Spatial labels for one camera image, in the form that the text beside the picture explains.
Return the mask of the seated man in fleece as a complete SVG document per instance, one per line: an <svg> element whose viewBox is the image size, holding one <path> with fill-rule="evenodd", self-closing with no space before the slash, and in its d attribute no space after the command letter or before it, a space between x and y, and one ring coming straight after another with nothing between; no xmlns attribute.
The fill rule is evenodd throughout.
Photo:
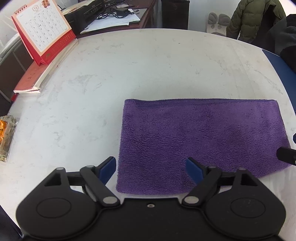
<svg viewBox="0 0 296 241"><path fill-rule="evenodd" d="M262 49L281 57L295 72L296 69L296 15L290 14L277 22L265 35Z"/></svg>

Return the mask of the olive puffer jacket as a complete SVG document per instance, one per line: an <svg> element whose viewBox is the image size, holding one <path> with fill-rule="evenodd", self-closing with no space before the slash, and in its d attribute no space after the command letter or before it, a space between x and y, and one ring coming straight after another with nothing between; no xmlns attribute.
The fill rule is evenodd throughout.
<svg viewBox="0 0 296 241"><path fill-rule="evenodd" d="M226 36L258 46L266 33L285 17L280 1L240 1L226 28Z"/></svg>

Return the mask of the black water dispenser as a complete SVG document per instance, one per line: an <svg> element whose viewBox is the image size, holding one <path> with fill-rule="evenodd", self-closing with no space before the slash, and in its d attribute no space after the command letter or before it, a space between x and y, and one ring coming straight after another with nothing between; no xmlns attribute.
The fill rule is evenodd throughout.
<svg viewBox="0 0 296 241"><path fill-rule="evenodd" d="M161 3L163 28L187 30L190 1L165 0Z"/></svg>

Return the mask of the white papers on desk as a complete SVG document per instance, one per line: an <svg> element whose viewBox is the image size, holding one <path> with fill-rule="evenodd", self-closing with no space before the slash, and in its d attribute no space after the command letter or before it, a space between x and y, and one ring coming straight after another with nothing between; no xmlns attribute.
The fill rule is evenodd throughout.
<svg viewBox="0 0 296 241"><path fill-rule="evenodd" d="M139 10L134 11L133 9L124 8L112 9L108 13L99 15L84 30L82 30L80 34L118 26L129 26L130 23L140 21L137 12L139 12Z"/></svg>

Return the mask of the red notebook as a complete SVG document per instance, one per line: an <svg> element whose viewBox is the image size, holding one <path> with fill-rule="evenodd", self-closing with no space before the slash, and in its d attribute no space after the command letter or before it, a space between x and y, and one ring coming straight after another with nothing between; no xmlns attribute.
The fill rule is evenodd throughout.
<svg viewBox="0 0 296 241"><path fill-rule="evenodd" d="M78 40L74 39L48 65L41 64L38 66L35 62L33 62L16 85L14 93L40 93L48 82L50 76L54 73L55 69L77 45Z"/></svg>

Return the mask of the grey plush slippers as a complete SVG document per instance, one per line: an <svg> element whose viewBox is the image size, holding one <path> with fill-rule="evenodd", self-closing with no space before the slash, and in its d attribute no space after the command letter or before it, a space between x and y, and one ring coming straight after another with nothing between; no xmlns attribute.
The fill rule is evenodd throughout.
<svg viewBox="0 0 296 241"><path fill-rule="evenodd" d="M217 15L214 12L208 14L206 32L226 37L226 29L230 24L230 17L226 14Z"/></svg>

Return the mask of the black printer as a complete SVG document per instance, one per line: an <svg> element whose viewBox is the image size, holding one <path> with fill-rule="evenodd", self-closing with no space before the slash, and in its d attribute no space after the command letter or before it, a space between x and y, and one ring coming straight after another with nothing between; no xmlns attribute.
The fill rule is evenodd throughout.
<svg viewBox="0 0 296 241"><path fill-rule="evenodd" d="M81 1L62 10L62 14L68 21L74 34L78 35L104 11L104 1L95 0Z"/></svg>

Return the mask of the dark wooden office desk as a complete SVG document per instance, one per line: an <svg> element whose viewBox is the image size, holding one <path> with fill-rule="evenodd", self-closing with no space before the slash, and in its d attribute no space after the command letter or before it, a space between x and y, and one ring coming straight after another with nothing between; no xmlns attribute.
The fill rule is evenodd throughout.
<svg viewBox="0 0 296 241"><path fill-rule="evenodd" d="M122 30L157 27L158 1L123 1L131 14L124 18L115 16L115 6L106 10L106 14L90 23L76 38Z"/></svg>

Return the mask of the orange peels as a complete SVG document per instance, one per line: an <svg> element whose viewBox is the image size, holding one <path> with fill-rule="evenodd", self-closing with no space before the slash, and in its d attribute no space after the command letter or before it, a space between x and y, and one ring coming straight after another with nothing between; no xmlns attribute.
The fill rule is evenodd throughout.
<svg viewBox="0 0 296 241"><path fill-rule="evenodd" d="M0 120L0 139L1 139L1 142L3 141L3 138L4 138L4 132L5 132L5 129L6 129L6 125L7 125L7 123L4 120Z"/></svg>

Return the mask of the purple microfiber towel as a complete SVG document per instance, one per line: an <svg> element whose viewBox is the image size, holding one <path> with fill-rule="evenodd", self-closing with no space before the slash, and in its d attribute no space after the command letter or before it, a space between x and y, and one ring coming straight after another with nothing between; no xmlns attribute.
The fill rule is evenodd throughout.
<svg viewBox="0 0 296 241"><path fill-rule="evenodd" d="M116 188L134 195L189 192L195 184L186 172L188 157L261 178L288 167L276 151L289 145L275 100L127 99Z"/></svg>

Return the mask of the red desk calendar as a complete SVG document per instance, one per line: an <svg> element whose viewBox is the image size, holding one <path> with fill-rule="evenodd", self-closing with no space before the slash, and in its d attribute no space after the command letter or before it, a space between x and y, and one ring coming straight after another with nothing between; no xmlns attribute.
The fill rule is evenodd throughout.
<svg viewBox="0 0 296 241"><path fill-rule="evenodd" d="M37 65L49 65L76 39L55 1L31 1L16 10L13 23Z"/></svg>

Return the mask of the glass ashtray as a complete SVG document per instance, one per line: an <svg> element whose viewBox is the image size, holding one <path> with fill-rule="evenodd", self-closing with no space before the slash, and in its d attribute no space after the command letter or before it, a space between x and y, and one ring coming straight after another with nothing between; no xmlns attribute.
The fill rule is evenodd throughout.
<svg viewBox="0 0 296 241"><path fill-rule="evenodd" d="M1 120L5 121L7 125L4 132L4 138L0 146L0 160L2 162L6 162L11 146L11 141L16 129L17 120L11 115L1 116Z"/></svg>

